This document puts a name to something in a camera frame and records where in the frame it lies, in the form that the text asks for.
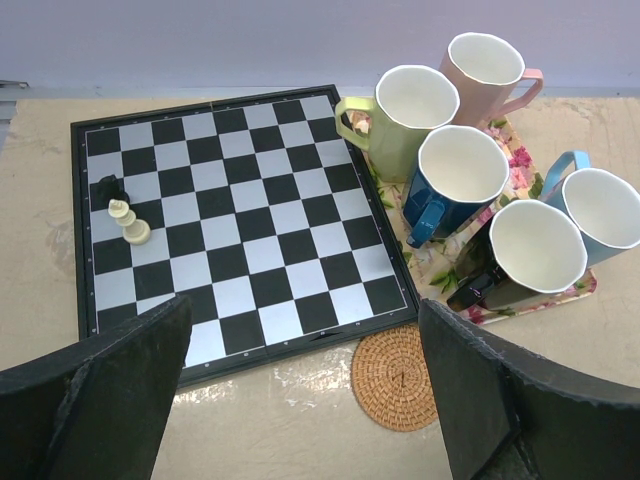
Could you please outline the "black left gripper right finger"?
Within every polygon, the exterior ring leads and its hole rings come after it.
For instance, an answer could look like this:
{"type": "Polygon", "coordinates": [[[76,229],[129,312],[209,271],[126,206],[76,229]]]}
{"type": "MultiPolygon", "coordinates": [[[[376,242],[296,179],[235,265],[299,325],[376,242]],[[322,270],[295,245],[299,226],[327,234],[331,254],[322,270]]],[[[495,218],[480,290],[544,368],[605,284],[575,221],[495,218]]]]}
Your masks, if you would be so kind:
{"type": "Polygon", "coordinates": [[[637,388],[551,361],[433,300],[418,324],[453,478],[638,478],[637,388]]]}

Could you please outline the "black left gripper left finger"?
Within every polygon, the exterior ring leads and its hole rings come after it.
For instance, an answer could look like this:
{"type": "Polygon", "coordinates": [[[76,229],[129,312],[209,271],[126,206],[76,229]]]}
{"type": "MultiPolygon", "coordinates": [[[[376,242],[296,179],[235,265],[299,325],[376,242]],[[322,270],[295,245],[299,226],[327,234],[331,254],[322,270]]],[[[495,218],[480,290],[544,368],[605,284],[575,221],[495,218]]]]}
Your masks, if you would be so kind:
{"type": "Polygon", "coordinates": [[[2,371],[2,478],[150,478],[191,330],[179,296],[2,371]]]}

